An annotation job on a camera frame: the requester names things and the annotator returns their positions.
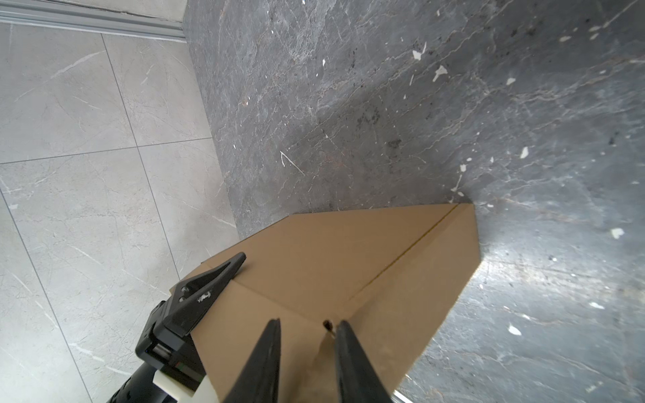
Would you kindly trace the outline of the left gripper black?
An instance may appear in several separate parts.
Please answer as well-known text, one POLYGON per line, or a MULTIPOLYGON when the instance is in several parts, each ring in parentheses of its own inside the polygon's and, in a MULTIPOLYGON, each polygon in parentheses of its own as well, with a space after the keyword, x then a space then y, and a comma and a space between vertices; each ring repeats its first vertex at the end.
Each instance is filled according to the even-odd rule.
POLYGON ((211 270, 180 281, 170 300, 160 302, 151 311, 137 342, 136 355, 190 391, 196 391, 206 372, 189 334, 245 260, 246 254, 238 253, 211 270))

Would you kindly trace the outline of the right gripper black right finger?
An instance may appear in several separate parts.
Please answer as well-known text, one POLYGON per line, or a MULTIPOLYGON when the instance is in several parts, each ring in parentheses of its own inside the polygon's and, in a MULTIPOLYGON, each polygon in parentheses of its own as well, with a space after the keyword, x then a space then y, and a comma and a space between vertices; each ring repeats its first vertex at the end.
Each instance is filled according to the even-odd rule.
POLYGON ((351 325, 342 320, 336 328, 334 360, 340 403, 391 402, 351 325))

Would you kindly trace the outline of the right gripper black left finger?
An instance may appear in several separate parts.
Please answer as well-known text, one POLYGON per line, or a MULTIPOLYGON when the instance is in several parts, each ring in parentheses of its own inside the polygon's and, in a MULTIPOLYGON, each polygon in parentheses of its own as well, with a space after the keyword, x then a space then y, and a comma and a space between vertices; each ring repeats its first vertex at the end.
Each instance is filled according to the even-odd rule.
POLYGON ((279 396, 282 327, 271 319, 224 403, 276 403, 279 396))

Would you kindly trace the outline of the brown cardboard box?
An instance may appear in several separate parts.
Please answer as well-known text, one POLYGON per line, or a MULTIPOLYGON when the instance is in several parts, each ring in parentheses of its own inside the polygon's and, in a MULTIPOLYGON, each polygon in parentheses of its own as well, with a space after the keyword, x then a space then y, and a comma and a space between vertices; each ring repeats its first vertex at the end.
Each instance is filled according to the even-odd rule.
POLYGON ((191 332, 219 399, 279 319, 281 402, 338 399, 334 336, 348 322, 388 392, 404 380, 480 265, 467 203, 294 214, 203 261, 245 262, 191 332))

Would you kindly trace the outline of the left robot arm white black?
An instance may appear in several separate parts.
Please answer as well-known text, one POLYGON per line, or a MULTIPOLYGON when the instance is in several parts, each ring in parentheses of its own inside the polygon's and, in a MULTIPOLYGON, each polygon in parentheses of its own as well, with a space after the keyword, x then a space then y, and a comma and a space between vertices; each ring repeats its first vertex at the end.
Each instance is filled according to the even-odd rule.
POLYGON ((109 399, 111 402, 174 402, 153 382, 161 372, 196 391, 206 376, 191 332, 203 320, 246 260, 238 253, 221 265, 176 284, 174 293, 149 314, 135 353, 143 364, 109 399))

